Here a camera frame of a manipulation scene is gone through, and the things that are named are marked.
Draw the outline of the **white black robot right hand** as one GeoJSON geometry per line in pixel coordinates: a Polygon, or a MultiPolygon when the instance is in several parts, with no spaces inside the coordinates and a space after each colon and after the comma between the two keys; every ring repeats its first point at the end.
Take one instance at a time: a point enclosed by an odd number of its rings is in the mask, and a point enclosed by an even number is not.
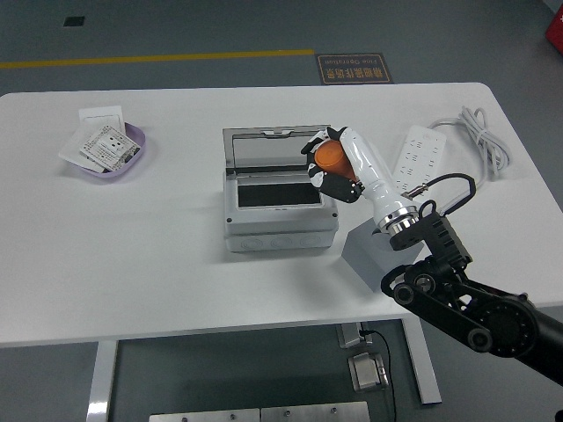
{"type": "Polygon", "coordinates": [[[417,205],[398,193],[387,165],[352,128],[327,127],[313,135],[301,153],[318,191],[345,203],[369,200],[381,232],[394,235],[419,220],[417,205]]]}

